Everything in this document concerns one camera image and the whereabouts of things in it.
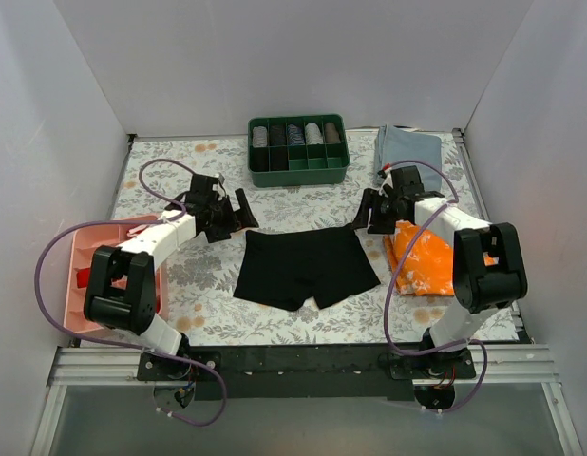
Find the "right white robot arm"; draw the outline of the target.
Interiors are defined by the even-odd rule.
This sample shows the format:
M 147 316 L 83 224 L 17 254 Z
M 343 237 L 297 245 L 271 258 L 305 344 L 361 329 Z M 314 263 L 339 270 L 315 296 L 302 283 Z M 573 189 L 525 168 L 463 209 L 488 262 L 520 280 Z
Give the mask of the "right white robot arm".
M 447 199 L 425 189 L 423 161 L 396 161 L 378 171 L 380 188 L 365 189 L 352 229 L 392 235 L 397 222 L 408 221 L 423 234 L 430 231 L 453 251 L 455 301 L 430 327 L 417 351 L 389 348 L 402 357 L 420 357 L 421 370 L 441 377 L 454 365 L 453 352 L 472 343 L 477 329 L 498 310 L 526 296 L 528 283 L 516 228 L 491 223 L 462 211 L 459 196 Z

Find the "black boxer underwear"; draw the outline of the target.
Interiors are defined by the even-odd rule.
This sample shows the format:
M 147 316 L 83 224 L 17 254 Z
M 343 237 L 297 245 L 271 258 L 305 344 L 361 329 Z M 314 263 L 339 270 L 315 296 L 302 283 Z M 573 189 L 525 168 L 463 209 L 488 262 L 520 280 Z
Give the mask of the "black boxer underwear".
M 380 284 L 349 225 L 289 234 L 249 231 L 234 297 L 295 312 L 319 309 Z

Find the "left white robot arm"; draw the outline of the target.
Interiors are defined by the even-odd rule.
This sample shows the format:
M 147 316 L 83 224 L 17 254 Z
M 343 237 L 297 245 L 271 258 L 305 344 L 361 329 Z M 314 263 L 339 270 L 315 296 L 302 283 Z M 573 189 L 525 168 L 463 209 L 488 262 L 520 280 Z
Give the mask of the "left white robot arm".
M 235 191 L 235 209 L 220 175 L 195 175 L 190 187 L 168 201 L 161 215 L 133 238 L 100 246 L 92 257 L 84 316 L 112 330 L 138 337 L 142 346 L 161 352 L 159 368 L 173 380 L 184 378 L 192 358 L 182 348 L 183 334 L 157 313 L 156 272 L 181 245 L 204 234 L 210 243 L 256 228 L 243 189 Z

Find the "light blue cloth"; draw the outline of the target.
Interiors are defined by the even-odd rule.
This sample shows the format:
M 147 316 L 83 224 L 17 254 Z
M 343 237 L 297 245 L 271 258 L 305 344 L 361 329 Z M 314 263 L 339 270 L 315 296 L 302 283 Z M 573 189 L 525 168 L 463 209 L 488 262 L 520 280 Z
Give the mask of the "light blue cloth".
M 406 132 L 392 125 L 381 126 L 375 140 L 374 186 L 379 187 L 384 180 L 378 172 L 387 164 L 399 161 L 421 161 L 442 170 L 441 151 L 442 141 L 437 136 Z

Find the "orange white patterned cloth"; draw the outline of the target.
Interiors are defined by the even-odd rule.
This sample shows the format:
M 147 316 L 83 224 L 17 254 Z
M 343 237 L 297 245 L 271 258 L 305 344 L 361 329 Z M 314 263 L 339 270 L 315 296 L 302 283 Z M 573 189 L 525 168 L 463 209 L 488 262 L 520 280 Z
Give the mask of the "orange white patterned cloth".
M 398 221 L 395 233 L 383 237 L 391 271 L 394 272 L 403 258 L 407 246 L 419 231 L 419 227 Z M 424 231 L 407 256 L 396 279 L 399 295 L 454 295 L 453 250 L 442 239 Z

